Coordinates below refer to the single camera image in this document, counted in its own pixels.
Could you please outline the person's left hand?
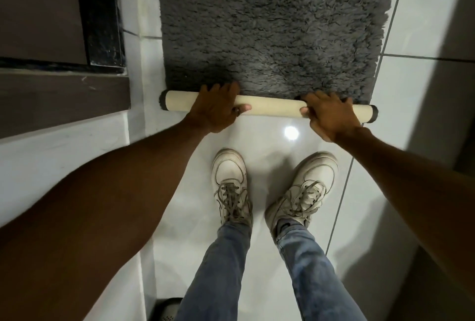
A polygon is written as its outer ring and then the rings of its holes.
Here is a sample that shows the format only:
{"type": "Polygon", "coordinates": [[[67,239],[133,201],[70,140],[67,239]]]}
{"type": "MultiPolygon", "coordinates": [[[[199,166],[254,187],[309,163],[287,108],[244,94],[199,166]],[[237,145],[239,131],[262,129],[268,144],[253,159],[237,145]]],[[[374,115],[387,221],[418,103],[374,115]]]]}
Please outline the person's left hand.
{"type": "Polygon", "coordinates": [[[206,135],[219,133],[232,125],[237,117],[232,115],[236,97],[240,92],[237,82],[202,85],[184,123],[206,135]]]}

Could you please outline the person's right hand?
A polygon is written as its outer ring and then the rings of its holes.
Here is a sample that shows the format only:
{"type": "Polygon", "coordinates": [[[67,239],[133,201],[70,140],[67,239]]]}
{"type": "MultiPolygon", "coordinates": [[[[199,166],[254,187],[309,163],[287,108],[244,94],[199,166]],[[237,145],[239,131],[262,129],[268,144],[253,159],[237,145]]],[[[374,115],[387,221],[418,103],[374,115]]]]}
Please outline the person's right hand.
{"type": "Polygon", "coordinates": [[[311,129],[326,142],[342,145],[363,128],[354,113],[351,97],[341,99],[334,92],[318,90],[301,99],[311,108],[311,117],[306,117],[311,129]]]}

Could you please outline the grey shaggy bath mat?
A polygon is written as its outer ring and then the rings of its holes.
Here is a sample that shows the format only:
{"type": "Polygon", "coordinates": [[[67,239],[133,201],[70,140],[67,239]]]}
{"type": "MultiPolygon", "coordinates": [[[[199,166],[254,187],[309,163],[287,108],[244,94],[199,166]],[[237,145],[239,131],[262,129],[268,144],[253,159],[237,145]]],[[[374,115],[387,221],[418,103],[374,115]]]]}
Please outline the grey shaggy bath mat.
{"type": "Polygon", "coordinates": [[[165,90],[160,107],[188,112],[201,85],[237,81],[249,115],[300,118],[300,96],[334,91],[370,105],[391,0],[160,0],[165,90]]]}

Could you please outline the person's right forearm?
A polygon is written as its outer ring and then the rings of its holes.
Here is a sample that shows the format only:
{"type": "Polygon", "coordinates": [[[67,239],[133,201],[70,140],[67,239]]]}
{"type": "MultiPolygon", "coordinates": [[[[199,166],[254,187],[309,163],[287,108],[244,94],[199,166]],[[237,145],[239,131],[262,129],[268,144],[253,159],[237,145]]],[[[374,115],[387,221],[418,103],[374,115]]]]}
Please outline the person's right forearm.
{"type": "Polygon", "coordinates": [[[365,127],[334,141],[370,174],[439,267],[475,299],[475,178],[395,148],[365,127]]]}

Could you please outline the person's left forearm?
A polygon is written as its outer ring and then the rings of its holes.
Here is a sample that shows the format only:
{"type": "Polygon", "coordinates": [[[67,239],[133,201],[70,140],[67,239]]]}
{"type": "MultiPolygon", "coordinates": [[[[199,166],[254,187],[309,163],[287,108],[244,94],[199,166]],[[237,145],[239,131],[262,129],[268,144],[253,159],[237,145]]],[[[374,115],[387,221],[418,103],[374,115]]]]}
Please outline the person's left forearm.
{"type": "Polygon", "coordinates": [[[186,116],[76,169],[0,228],[0,321],[83,321],[151,238],[211,126],[186,116]]]}

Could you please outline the person's left white sneaker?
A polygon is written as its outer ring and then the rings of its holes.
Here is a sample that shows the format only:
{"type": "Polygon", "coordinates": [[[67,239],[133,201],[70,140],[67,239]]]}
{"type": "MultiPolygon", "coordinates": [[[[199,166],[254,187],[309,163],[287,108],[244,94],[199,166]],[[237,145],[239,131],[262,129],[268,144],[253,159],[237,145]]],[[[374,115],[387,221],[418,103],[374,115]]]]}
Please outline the person's left white sneaker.
{"type": "Polygon", "coordinates": [[[253,204],[248,195],[246,165],[241,155],[224,148],[214,158],[211,171],[213,197],[221,225],[243,223],[253,227],[253,204]]]}

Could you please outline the person's white sneaker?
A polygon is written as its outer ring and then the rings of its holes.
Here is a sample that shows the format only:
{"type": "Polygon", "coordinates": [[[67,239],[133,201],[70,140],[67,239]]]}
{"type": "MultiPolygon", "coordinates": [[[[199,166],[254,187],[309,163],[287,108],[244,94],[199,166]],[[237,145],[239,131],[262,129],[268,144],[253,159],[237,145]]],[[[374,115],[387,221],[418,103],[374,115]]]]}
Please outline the person's white sneaker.
{"type": "Polygon", "coordinates": [[[273,241],[279,235],[278,223],[284,219],[308,228],[324,198],[329,194],[339,173],[338,161],[330,152],[321,151],[308,157],[297,169],[286,192],[269,205],[264,213],[273,241]]]}
{"type": "Polygon", "coordinates": [[[253,227],[253,204],[248,195],[246,165],[241,155],[224,148],[214,158],[211,171],[213,197],[221,225],[243,223],[253,227]]]}

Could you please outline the person's right white sneaker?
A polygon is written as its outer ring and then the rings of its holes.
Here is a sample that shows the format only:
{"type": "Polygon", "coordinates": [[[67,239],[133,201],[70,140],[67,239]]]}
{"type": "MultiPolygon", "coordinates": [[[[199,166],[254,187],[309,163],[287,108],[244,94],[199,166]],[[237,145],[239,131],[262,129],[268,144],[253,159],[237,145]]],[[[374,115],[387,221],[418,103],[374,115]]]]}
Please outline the person's right white sneaker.
{"type": "Polygon", "coordinates": [[[273,241],[279,235],[278,223],[284,219],[308,228],[324,198],[329,194],[339,173],[338,161],[330,152],[321,151],[308,157],[297,169],[286,192],[269,205],[264,213],[273,241]]]}

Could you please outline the blue jeans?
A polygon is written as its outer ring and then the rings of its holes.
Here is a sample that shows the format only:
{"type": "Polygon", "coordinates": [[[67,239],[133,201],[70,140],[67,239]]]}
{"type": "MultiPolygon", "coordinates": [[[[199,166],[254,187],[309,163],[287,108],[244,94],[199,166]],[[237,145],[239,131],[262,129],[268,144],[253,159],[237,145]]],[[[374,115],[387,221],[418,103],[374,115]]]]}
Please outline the blue jeans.
{"type": "MultiPolygon", "coordinates": [[[[288,269],[302,321],[367,321],[313,235],[299,222],[278,221],[276,247],[288,269]]],[[[237,321],[252,228],[226,222],[217,231],[175,321],[237,321]]]]}

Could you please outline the brown wooden panel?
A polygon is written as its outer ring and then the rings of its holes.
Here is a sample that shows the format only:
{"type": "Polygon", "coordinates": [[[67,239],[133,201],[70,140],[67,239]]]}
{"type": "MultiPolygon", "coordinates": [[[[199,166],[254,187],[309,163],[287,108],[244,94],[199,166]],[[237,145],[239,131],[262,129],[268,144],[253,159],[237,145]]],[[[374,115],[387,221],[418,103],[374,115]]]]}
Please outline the brown wooden panel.
{"type": "Polygon", "coordinates": [[[0,73],[0,139],[93,119],[130,107],[128,77],[0,73]]]}

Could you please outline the dark perforated basket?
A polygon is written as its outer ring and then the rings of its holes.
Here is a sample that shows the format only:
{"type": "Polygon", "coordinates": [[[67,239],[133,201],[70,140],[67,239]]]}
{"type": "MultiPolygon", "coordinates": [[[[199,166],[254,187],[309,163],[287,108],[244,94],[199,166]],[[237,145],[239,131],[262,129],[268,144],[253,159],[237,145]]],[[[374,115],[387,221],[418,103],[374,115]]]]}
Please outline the dark perforated basket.
{"type": "Polygon", "coordinates": [[[182,299],[157,300],[149,321],[174,321],[182,299]]]}

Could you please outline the brown door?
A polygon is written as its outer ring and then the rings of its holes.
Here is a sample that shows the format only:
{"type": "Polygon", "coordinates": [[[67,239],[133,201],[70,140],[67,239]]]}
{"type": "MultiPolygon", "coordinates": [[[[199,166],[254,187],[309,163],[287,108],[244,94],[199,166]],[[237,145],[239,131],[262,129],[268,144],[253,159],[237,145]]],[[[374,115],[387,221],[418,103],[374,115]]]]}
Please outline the brown door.
{"type": "Polygon", "coordinates": [[[0,57],[85,65],[79,0],[0,0],[0,57]]]}

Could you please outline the black stone door frame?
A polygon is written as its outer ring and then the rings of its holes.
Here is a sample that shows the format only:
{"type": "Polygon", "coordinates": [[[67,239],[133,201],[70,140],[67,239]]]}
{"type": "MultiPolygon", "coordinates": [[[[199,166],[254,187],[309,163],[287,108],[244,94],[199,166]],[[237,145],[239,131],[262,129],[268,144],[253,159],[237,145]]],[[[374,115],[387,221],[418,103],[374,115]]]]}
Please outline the black stone door frame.
{"type": "Polygon", "coordinates": [[[126,65],[119,0],[79,0],[87,63],[0,57],[0,70],[122,74],[126,65]]]}

